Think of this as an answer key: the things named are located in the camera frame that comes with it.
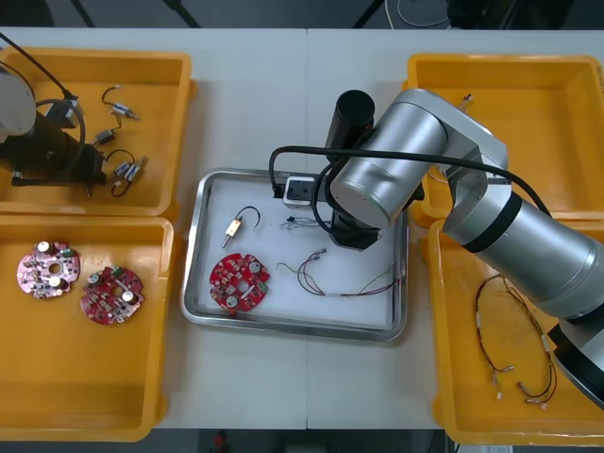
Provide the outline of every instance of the white table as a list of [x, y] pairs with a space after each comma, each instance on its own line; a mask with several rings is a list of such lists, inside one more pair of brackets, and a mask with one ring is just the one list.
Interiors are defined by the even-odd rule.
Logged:
[[[175, 50], [193, 58], [193, 102], [180, 175], [186, 211], [217, 166], [266, 168], [283, 144], [320, 145], [336, 98], [372, 95], [380, 115], [418, 52], [589, 54], [604, 32], [390, 30], [10, 29], [26, 45]], [[318, 158], [279, 168], [317, 171]], [[435, 428], [426, 266], [412, 232], [410, 312], [403, 334], [368, 344], [188, 323], [173, 304], [166, 350], [170, 408], [162, 428]], [[247, 387], [237, 383], [245, 379]]]

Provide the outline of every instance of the stainless steel tray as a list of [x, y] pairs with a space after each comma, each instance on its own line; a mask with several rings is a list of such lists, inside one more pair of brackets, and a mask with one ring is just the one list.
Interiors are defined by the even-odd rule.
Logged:
[[[301, 174], [276, 172], [277, 182], [285, 182], [286, 178], [292, 175]], [[403, 214], [400, 215], [395, 226], [394, 274], [401, 276], [401, 283], [393, 290], [393, 320], [392, 328], [389, 328], [388, 330], [304, 323], [287, 319], [281, 319], [278, 321], [275, 319], [261, 321], [258, 319], [249, 319], [249, 316], [245, 313], [236, 313], [234, 316], [231, 316], [228, 313], [217, 314], [214, 312], [204, 312], [203, 306], [197, 302], [200, 300], [200, 297], [205, 297], [206, 295], [200, 293], [199, 278], [192, 276], [204, 275], [202, 269], [202, 254], [204, 250], [203, 244], [206, 243], [207, 239], [205, 219], [209, 215], [208, 204], [210, 200], [212, 183], [220, 178], [270, 184], [268, 172], [266, 171], [236, 169], [213, 170], [207, 173], [199, 182], [193, 209], [191, 229], [189, 231], [184, 279], [180, 293], [180, 310], [189, 321], [205, 326], [272, 330], [276, 332], [367, 340], [374, 342], [389, 341], [400, 334], [407, 320], [407, 261], [409, 231], [406, 212], [403, 212]]]

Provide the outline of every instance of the electronic component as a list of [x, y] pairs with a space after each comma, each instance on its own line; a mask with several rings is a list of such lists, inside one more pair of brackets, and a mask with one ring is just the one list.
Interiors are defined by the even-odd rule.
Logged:
[[21, 289], [38, 299], [57, 297], [79, 277], [79, 256], [66, 243], [41, 242], [17, 266]]
[[254, 210], [256, 212], [256, 214], [258, 215], [258, 221], [256, 222], [256, 225], [254, 227], [257, 227], [260, 223], [260, 211], [257, 210], [256, 208], [254, 208], [253, 206], [246, 206], [245, 208], [242, 208], [239, 212], [237, 212], [237, 215], [235, 215], [235, 219], [230, 223], [230, 225], [228, 226], [228, 228], [225, 231], [225, 240], [223, 241], [221, 247], [225, 248], [228, 245], [228, 242], [233, 239], [235, 237], [235, 234], [237, 234], [237, 231], [239, 230], [239, 227], [242, 225], [243, 223], [243, 217], [242, 217], [242, 213], [245, 210]]
[[92, 145], [105, 144], [115, 140], [115, 131], [122, 128], [122, 119], [115, 112], [112, 112], [111, 115], [115, 117], [117, 127], [101, 130], [94, 136], [94, 140], [91, 142]]
[[[283, 203], [291, 210], [310, 210], [310, 193], [315, 178], [312, 176], [289, 176], [285, 181]], [[317, 201], [326, 201], [324, 191], [319, 192]]]
[[250, 311], [268, 292], [270, 274], [252, 255], [234, 253], [218, 261], [210, 273], [210, 296], [230, 314]]
[[111, 109], [113, 110], [113, 112], [115, 112], [119, 115], [125, 116], [126, 118], [129, 118], [131, 120], [140, 120], [141, 118], [139, 118], [139, 115], [134, 113], [134, 111], [130, 107], [125, 106], [124, 104], [117, 103], [117, 102], [110, 102], [110, 101], [105, 100], [105, 97], [107, 96], [108, 92], [110, 92], [112, 90], [119, 90], [120, 88], [122, 88], [122, 85], [114, 85], [112, 87], [107, 88], [101, 95], [101, 101], [103, 102], [103, 104], [107, 104], [108, 106], [111, 106]]
[[[115, 149], [111, 151], [106, 157], [106, 160], [109, 160], [111, 156], [119, 152], [128, 154], [130, 156], [130, 162], [122, 162], [120, 165], [115, 167], [111, 176], [109, 177], [108, 184], [111, 185], [111, 194], [116, 198], [124, 196], [128, 192], [130, 186], [141, 176], [143, 168], [148, 162], [147, 156], [143, 156], [136, 161], [134, 159], [134, 155], [125, 149]], [[122, 185], [124, 185], [125, 188], [121, 192], [117, 193], [116, 189]]]
[[144, 301], [143, 283], [125, 267], [106, 267], [88, 277], [80, 307], [91, 321], [105, 326], [128, 320]]

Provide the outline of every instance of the cable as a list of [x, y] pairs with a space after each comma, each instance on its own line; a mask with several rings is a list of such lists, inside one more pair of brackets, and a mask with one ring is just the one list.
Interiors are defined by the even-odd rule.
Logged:
[[122, 117], [115, 111], [110, 113], [110, 115], [113, 115], [115, 117], [115, 120], [117, 121], [117, 127], [114, 127], [111, 131], [115, 132], [116, 130], [121, 129], [122, 128]]
[[438, 430], [434, 430], [434, 434], [432, 434], [432, 440], [430, 441], [430, 445], [428, 445], [428, 450], [426, 450], [426, 453], [430, 453], [430, 451], [432, 451], [432, 446], [434, 445], [434, 441], [436, 440], [436, 435], [438, 434]]
[[[331, 224], [330, 221], [325, 221], [326, 225]], [[287, 226], [288, 231], [292, 231], [293, 229], [298, 228], [312, 228], [318, 227], [319, 224], [316, 220], [311, 219], [310, 217], [293, 217], [292, 215], [286, 219], [285, 222], [281, 224], [281, 227]]]
[[17, 43], [15, 43], [13, 40], [10, 40], [7, 37], [7, 35], [5, 35], [4, 33], [0, 33], [0, 39], [2, 39], [3, 41], [6, 41], [8, 44], [10, 44], [10, 46], [13, 47], [17, 52], [19, 52], [26, 59], [28, 59], [29, 61], [31, 61], [43, 73], [45, 73], [46, 76], [48, 78], [50, 78], [53, 81], [53, 83], [60, 88], [60, 90], [63, 93], [63, 97], [68, 98], [68, 99], [75, 98], [75, 96], [73, 94], [71, 94], [71, 92], [69, 90], [67, 90], [52, 74], [50, 74], [50, 72], [46, 68], [44, 68], [41, 64], [39, 64], [31, 55], [29, 55]]
[[96, 28], [96, 25], [92, 21], [90, 14], [84, 9], [79, 0], [72, 0], [72, 6], [75, 8], [79, 14], [79, 17], [82, 18], [82, 21], [84, 21], [84, 24], [86, 24], [87, 27]]
[[111, 151], [109, 154], [107, 154], [107, 156], [105, 157], [105, 160], [111, 159], [111, 156], [113, 156], [116, 153], [128, 154], [130, 156], [130, 159], [132, 160], [131, 163], [136, 162], [134, 155], [131, 152], [129, 152], [127, 149], [122, 149], [122, 148], [114, 149], [113, 151]]
[[321, 170], [321, 173], [314, 181], [314, 184], [312, 185], [312, 192], [310, 193], [310, 209], [312, 210], [312, 215], [314, 215], [314, 220], [316, 220], [317, 225], [321, 227], [327, 234], [336, 238], [352, 238], [354, 236], [357, 236], [359, 232], [344, 231], [332, 228], [331, 226], [328, 226], [319, 215], [319, 209], [317, 208], [317, 201], [319, 199], [319, 189], [321, 187], [321, 181], [323, 180], [327, 172], [331, 170], [331, 167], [333, 167], [333, 163], [330, 162], [327, 167]]
[[237, 212], [237, 215], [235, 216], [235, 218], [237, 220], [242, 220], [243, 217], [241, 217], [242, 212], [244, 212], [245, 210], [254, 210], [256, 212], [256, 214], [258, 215], [258, 221], [256, 222], [256, 224], [254, 225], [254, 227], [257, 227], [260, 224], [260, 211], [257, 210], [255, 207], [253, 206], [246, 206], [245, 208], [242, 208], [239, 212]]
[[326, 293], [325, 291], [323, 291], [319, 285], [317, 284], [316, 280], [312, 277], [311, 274], [309, 274], [309, 272], [307, 271], [307, 266], [309, 265], [310, 262], [312, 261], [317, 261], [321, 258], [321, 255], [323, 255], [324, 253], [326, 253], [327, 250], [325, 248], [322, 248], [320, 250], [317, 250], [315, 252], [312, 252], [310, 254], [310, 256], [308, 258], [306, 258], [302, 264], [300, 264], [300, 266], [298, 267], [298, 270], [294, 270], [294, 268], [292, 266], [290, 266], [289, 264], [285, 263], [285, 262], [278, 262], [277, 263], [277, 268], [279, 266], [285, 266], [289, 271], [293, 272], [294, 274], [296, 274], [297, 280], [298, 280], [298, 285], [307, 293], [310, 293], [312, 295], [318, 295], [318, 296], [322, 296], [322, 297], [326, 297], [326, 296], [331, 296], [331, 297], [360, 297], [360, 296], [364, 296], [364, 295], [375, 295], [375, 294], [380, 294], [380, 293], [384, 293], [388, 290], [390, 290], [394, 285], [398, 284], [398, 282], [400, 281], [399, 278], [394, 278], [394, 280], [385, 286], [382, 286], [380, 288], [375, 288], [374, 290], [370, 290], [370, 291], [365, 291], [367, 289], [367, 287], [369, 287], [370, 285], [372, 285], [373, 283], [375, 283], [378, 279], [384, 277], [386, 274], [388, 274], [393, 266], [389, 266], [388, 269], [386, 269], [385, 272], [383, 272], [382, 274], [380, 274], [379, 276], [375, 277], [374, 279], [372, 279], [369, 283], [367, 283], [365, 286], [362, 287], [362, 289], [356, 293]]
[[273, 153], [271, 154], [271, 158], [268, 162], [269, 177], [271, 178], [271, 185], [273, 186], [273, 192], [276, 198], [281, 198], [283, 193], [277, 184], [277, 180], [275, 179], [275, 160], [277, 159], [277, 156], [285, 153], [311, 154], [316, 156], [335, 156], [339, 158], [344, 157], [412, 160], [416, 162], [442, 163], [445, 165], [458, 166], [463, 168], [469, 168], [472, 170], [479, 170], [486, 173], [492, 173], [493, 175], [505, 177], [509, 181], [517, 184], [523, 191], [527, 193], [527, 195], [532, 199], [535, 205], [537, 205], [537, 208], [541, 212], [551, 217], [549, 210], [547, 210], [545, 203], [542, 201], [539, 195], [529, 186], [529, 184], [523, 178], [515, 175], [512, 172], [503, 170], [502, 168], [494, 167], [492, 165], [487, 165], [485, 163], [474, 162], [472, 160], [447, 158], [443, 156], [428, 156], [413, 153], [399, 153], [392, 151], [366, 151], [361, 149], [325, 149], [312, 146], [293, 145], [281, 146], [280, 148], [277, 148], [275, 151], [273, 151]]
[[436, 21], [436, 22], [429, 22], [427, 24], [418, 24], [416, 22], [412, 22], [409, 21], [407, 19], [405, 19], [405, 16], [403, 16], [403, 13], [400, 12], [400, 0], [398, 0], [396, 2], [396, 12], [398, 12], [398, 17], [400, 17], [400, 19], [407, 25], [410, 26], [415, 26], [417, 28], [428, 28], [429, 26], [436, 26], [436, 25], [440, 25], [440, 24], [444, 24], [446, 21], [449, 20], [448, 16], [445, 17], [444, 19], [440, 20], [440, 21]]
[[131, 186], [131, 185], [132, 185], [132, 182], [128, 181], [128, 182], [126, 183], [126, 188], [125, 188], [125, 189], [123, 189], [123, 190], [122, 190], [121, 192], [119, 192], [119, 193], [115, 193], [115, 189], [116, 189], [118, 186], [117, 186], [117, 185], [114, 185], [114, 186], [111, 188], [111, 195], [113, 195], [115, 198], [119, 198], [120, 196], [124, 196], [124, 195], [126, 195], [126, 192], [128, 192], [128, 190], [130, 189], [130, 186]]
[[23, 74], [21, 74], [19, 71], [17, 71], [15, 68], [10, 66], [8, 63], [5, 63], [4, 61], [0, 61], [0, 66], [4, 66], [5, 68], [10, 69], [13, 73], [15, 73], [17, 76], [19, 76], [23, 80], [23, 82], [25, 82], [25, 84], [27, 85], [29, 90], [31, 91], [31, 95], [34, 97], [34, 101], [36, 100], [36, 94], [34, 93], [34, 87], [31, 86], [31, 83], [29, 83], [29, 80], [27, 80]]
[[528, 317], [528, 319], [530, 319], [530, 322], [533, 324], [535, 330], [537, 331], [537, 333], [542, 341], [542, 346], [543, 346], [544, 352], [545, 352], [545, 359], [547, 361], [546, 372], [549, 374], [545, 389], [538, 394], [532, 394], [527, 390], [527, 387], [522, 382], [516, 382], [516, 387], [518, 387], [520, 389], [520, 391], [525, 395], [526, 403], [539, 404], [542, 409], [545, 409], [545, 407], [547, 406], [546, 403], [549, 400], [551, 400], [551, 398], [553, 397], [553, 395], [556, 392], [556, 389], [558, 388], [558, 375], [556, 373], [554, 361], [551, 356], [551, 351], [549, 349], [549, 345], [547, 344], [547, 339], [545, 338], [544, 330], [542, 329], [541, 325], [539, 324], [539, 321], [537, 321], [537, 318], [535, 318], [535, 316], [530, 311], [530, 308], [527, 305], [527, 302], [525, 302], [525, 300], [523, 299], [522, 295], [518, 292], [518, 290], [516, 290], [515, 288], [510, 286], [510, 284], [508, 283], [508, 280], [505, 277], [503, 277], [501, 274], [495, 274], [494, 276], [487, 278], [480, 284], [480, 286], [478, 287], [477, 293], [476, 293], [476, 298], [475, 298], [475, 303], [474, 303], [475, 315], [476, 315], [476, 329], [477, 329], [477, 335], [478, 335], [478, 345], [480, 347], [480, 351], [482, 352], [482, 356], [484, 357], [484, 359], [489, 364], [489, 367], [491, 368], [493, 384], [497, 388], [497, 399], [501, 399], [503, 396], [503, 393], [501, 390], [501, 383], [499, 382], [499, 379], [498, 379], [496, 373], [508, 373], [513, 370], [513, 366], [508, 365], [503, 368], [497, 368], [494, 365], [493, 360], [489, 356], [489, 354], [484, 346], [484, 342], [482, 340], [482, 333], [481, 333], [481, 327], [480, 327], [480, 312], [479, 312], [478, 302], [480, 300], [480, 297], [481, 297], [482, 292], [483, 292], [484, 288], [486, 287], [486, 285], [490, 281], [493, 281], [498, 278], [503, 281], [503, 284], [506, 288], [506, 293], [509, 294], [513, 298], [513, 300], [523, 310], [523, 312]]
[[103, 91], [103, 94], [101, 94], [101, 102], [103, 104], [107, 104], [108, 106], [115, 106], [114, 102], [110, 102], [110, 101], [106, 101], [105, 100], [105, 96], [107, 96], [107, 93], [112, 91], [112, 90], [117, 90], [118, 88], [121, 88], [122, 85], [113, 85], [112, 87], [107, 88], [106, 90]]
[[390, 9], [388, 8], [388, 0], [384, 0], [384, 10], [386, 11], [386, 19], [391, 30], [394, 30], [393, 18], [390, 17]]

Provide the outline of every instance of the yellow plastic bin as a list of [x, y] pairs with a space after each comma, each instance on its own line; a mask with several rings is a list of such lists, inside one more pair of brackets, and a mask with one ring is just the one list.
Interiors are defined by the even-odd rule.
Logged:
[[[103, 91], [120, 84], [107, 100], [129, 106], [140, 121], [124, 119], [113, 142], [98, 146], [108, 154], [124, 148], [149, 161], [126, 196], [111, 196], [97, 186], [92, 197], [82, 186], [12, 187], [9, 172], [0, 172], [0, 212], [85, 214], [111, 216], [177, 217], [176, 179], [188, 106], [195, 92], [191, 58], [174, 52], [130, 52], [85, 49], [27, 48], [73, 94], [84, 110], [86, 140], [101, 130], [116, 127], [110, 106], [101, 102]], [[0, 52], [0, 60], [20, 71], [31, 83], [36, 100], [61, 98], [61, 92], [38, 68], [13, 49]], [[40, 111], [46, 112], [48, 106]], [[76, 139], [78, 129], [64, 129]], [[117, 154], [106, 163], [110, 174], [123, 160]]]
[[[604, 222], [564, 223], [604, 242]], [[503, 285], [494, 282], [480, 299], [481, 331], [495, 363], [514, 367], [499, 374], [503, 399], [496, 399], [490, 369], [479, 350], [474, 309], [478, 286], [495, 271], [449, 239], [443, 224], [435, 222], [423, 243], [438, 378], [437, 422], [461, 444], [604, 445], [604, 411], [560, 369], [558, 389], [545, 410], [524, 402], [517, 381], [531, 390], [544, 388], [543, 346], [528, 317]], [[556, 319], [529, 306], [545, 332], [556, 325]]]
[[[68, 243], [81, 276], [69, 293], [35, 299], [17, 285], [39, 241]], [[174, 231], [161, 218], [0, 216], [0, 440], [137, 441], [165, 413], [160, 395]], [[86, 277], [120, 265], [143, 282], [125, 323], [90, 321]]]
[[[604, 219], [604, 101], [591, 57], [418, 54], [405, 88], [436, 92], [453, 105], [471, 93], [469, 116], [508, 146], [510, 171], [559, 219]], [[423, 180], [411, 206], [422, 227], [451, 210], [446, 183]]]

